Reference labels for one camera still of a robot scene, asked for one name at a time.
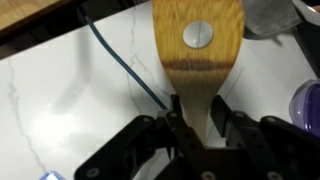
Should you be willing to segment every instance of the burn mark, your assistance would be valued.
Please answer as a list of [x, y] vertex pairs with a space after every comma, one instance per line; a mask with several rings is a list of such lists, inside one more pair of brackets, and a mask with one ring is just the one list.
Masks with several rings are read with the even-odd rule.
[[234, 62], [214, 62], [208, 60], [180, 60], [162, 62], [165, 69], [181, 71], [210, 71], [218, 69], [230, 69]]

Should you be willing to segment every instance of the screw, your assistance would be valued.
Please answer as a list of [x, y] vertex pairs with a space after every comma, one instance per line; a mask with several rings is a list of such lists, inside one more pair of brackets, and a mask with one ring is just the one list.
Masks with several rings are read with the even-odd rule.
[[270, 122], [276, 122], [276, 119], [274, 119], [273, 117], [267, 117], [267, 120]]
[[211, 171], [204, 171], [201, 177], [202, 180], [216, 180], [216, 176]]
[[243, 114], [243, 113], [240, 113], [240, 112], [237, 112], [237, 113], [236, 113], [236, 116], [238, 116], [238, 117], [244, 117], [244, 114]]
[[98, 168], [91, 168], [87, 171], [86, 175], [88, 178], [95, 178], [100, 174], [100, 170]]
[[143, 122], [149, 122], [149, 121], [150, 121], [149, 118], [147, 118], [147, 117], [143, 118]]
[[268, 172], [267, 177], [269, 180], [283, 180], [282, 176], [274, 171]]
[[171, 113], [170, 116], [171, 117], [177, 117], [178, 115], [177, 115], [177, 113]]

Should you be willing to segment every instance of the blue cable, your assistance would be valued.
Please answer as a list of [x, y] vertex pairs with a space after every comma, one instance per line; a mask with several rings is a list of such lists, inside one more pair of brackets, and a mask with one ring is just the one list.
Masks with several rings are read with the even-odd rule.
[[143, 80], [113, 51], [108, 43], [101, 36], [100, 32], [92, 22], [92, 20], [84, 13], [84, 10], [80, 7], [80, 14], [84, 16], [84, 19], [90, 26], [92, 32], [97, 37], [102, 46], [111, 54], [112, 57], [131, 75], [131, 77], [137, 81], [137, 83], [149, 94], [149, 96], [158, 104], [158, 106], [165, 110], [167, 107], [161, 102], [161, 100], [152, 92], [152, 90], [143, 82]]

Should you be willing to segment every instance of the white marble countertop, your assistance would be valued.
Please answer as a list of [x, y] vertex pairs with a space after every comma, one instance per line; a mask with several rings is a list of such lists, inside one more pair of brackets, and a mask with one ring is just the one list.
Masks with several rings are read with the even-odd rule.
[[[174, 91], [157, 55], [151, 3], [95, 24], [169, 105]], [[290, 33], [244, 39], [219, 94], [254, 119], [275, 115], [291, 122], [289, 101], [309, 79], [315, 75]], [[155, 117], [159, 110], [88, 26], [16, 54], [0, 61], [0, 177], [31, 180], [56, 170], [73, 179], [74, 171], [135, 116]], [[214, 136], [213, 130], [209, 145], [217, 143]]]

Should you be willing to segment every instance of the wooden spatula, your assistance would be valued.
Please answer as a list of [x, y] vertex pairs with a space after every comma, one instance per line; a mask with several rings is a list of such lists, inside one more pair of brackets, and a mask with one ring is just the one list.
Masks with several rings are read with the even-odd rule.
[[[237, 58], [244, 30], [240, 0], [153, 0], [158, 54], [186, 112], [187, 124], [205, 143], [210, 104]], [[183, 32], [206, 21], [214, 37], [205, 47], [185, 44]]]

